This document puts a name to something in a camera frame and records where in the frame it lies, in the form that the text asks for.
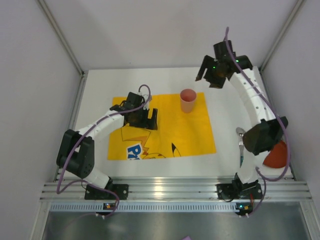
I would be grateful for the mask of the yellow cartoon placemat cloth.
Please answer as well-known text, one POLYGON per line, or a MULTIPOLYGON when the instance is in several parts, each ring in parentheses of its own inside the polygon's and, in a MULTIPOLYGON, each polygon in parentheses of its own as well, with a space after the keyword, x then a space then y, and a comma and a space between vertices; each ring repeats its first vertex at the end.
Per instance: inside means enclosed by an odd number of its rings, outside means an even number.
POLYGON ((157 130, 126 125, 109 136, 107 158, 111 161, 190 157, 217 152, 205 95, 197 93, 190 113, 181 110, 180 95, 153 95, 157 130))

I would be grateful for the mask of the pink plastic cup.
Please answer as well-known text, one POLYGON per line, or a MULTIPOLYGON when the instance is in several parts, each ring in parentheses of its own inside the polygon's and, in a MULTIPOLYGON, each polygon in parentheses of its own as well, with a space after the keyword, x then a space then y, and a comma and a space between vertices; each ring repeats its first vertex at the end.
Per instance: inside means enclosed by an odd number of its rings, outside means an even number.
POLYGON ((181 110, 188 114, 191 113, 194 109, 195 102, 197 99, 197 93, 190 89, 184 89, 180 92, 180 107, 181 110))

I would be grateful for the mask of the spoon with teal handle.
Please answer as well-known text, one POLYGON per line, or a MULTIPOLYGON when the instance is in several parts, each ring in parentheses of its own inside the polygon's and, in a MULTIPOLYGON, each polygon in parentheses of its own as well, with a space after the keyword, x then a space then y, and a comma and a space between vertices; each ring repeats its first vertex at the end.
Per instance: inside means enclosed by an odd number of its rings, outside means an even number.
POLYGON ((244 142, 243 142, 243 136, 245 134, 245 130, 241 127, 237 127, 236 133, 239 138, 238 147, 239 147, 239 161, 240 161, 240 167, 241 167, 243 164, 243 161, 244 161, 244 148, 245 148, 245 146, 244 146, 244 142))

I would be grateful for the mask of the red plastic plate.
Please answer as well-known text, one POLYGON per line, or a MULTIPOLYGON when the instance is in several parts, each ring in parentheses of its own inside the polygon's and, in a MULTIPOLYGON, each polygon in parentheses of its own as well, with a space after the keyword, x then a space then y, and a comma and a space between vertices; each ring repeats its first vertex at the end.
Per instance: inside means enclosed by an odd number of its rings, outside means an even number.
POLYGON ((281 140, 269 152, 263 165, 272 169, 284 168, 287 164, 287 145, 281 140))

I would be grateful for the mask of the fork with dark handle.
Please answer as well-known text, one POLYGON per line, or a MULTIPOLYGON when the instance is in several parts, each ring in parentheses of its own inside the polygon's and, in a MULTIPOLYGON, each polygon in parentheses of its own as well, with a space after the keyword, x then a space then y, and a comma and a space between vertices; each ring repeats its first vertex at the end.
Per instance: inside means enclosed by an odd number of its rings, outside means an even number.
POLYGON ((244 142, 243 142, 243 134, 240 133, 239 135, 239 148, 243 148, 244 147, 244 142))

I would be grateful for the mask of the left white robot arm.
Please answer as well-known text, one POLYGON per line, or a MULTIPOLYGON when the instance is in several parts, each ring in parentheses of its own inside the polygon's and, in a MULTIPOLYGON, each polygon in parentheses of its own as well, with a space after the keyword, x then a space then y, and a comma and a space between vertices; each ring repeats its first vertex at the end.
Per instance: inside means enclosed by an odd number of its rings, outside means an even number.
POLYGON ((157 130, 158 109, 153 108, 149 118, 150 101, 149 94, 129 92, 125 100, 110 107, 100 119, 79 130, 67 130, 58 151, 57 166, 98 188, 106 188, 111 179, 98 168, 98 142, 125 125, 157 130))

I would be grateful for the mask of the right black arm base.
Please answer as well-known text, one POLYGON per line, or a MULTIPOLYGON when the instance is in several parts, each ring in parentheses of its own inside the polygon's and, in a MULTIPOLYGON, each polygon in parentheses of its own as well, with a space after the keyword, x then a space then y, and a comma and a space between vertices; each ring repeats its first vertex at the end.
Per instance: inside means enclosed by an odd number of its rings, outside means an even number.
POLYGON ((261 199, 263 191, 261 185, 255 181, 252 183, 221 183, 216 185, 219 200, 231 202, 233 200, 261 199))

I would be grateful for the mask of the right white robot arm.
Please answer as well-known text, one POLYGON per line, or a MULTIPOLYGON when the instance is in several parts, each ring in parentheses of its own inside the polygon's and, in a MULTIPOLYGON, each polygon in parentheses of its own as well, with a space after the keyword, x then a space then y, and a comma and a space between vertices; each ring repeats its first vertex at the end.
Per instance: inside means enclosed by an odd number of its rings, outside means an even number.
POLYGON ((243 136, 244 149, 254 156, 266 155, 283 137, 288 120, 272 111, 260 86, 259 74, 246 55, 237 56, 232 42, 226 39, 213 49, 215 56, 204 56, 195 79, 205 79, 215 89, 222 89, 229 81, 249 117, 250 129, 243 136))

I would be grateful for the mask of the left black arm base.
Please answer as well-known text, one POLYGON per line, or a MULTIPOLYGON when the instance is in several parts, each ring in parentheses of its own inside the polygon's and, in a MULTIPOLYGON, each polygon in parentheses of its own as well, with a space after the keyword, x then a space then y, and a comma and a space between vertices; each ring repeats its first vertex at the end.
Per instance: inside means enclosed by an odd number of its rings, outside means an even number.
MULTIPOLYGON (((120 200, 126 200, 129 194, 128 184, 113 184, 110 191, 114 192, 120 200)), ((115 200, 116 197, 102 190, 98 190, 92 186, 87 185, 85 190, 85 200, 115 200)))

